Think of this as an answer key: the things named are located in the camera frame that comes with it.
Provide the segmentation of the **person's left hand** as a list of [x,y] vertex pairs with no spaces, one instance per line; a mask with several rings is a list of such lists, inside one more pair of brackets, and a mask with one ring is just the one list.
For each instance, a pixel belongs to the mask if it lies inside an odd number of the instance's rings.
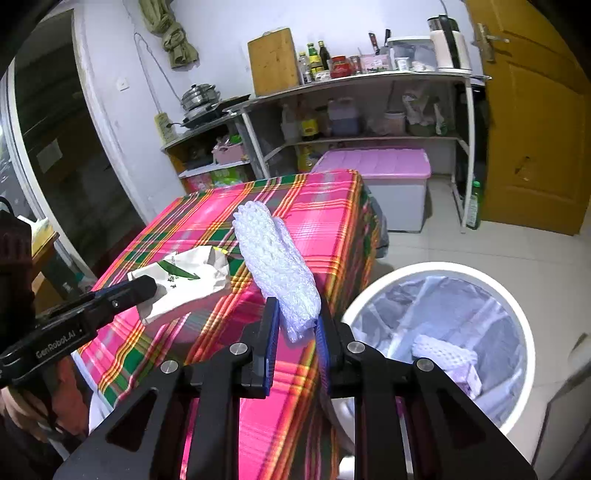
[[74,436],[85,437],[88,432],[88,406],[78,388],[77,369],[70,357],[61,359],[54,370],[56,384],[50,388],[50,409],[24,387],[1,389],[1,414],[8,416],[17,427],[44,443],[48,441],[42,426],[49,426],[50,413],[58,427]]

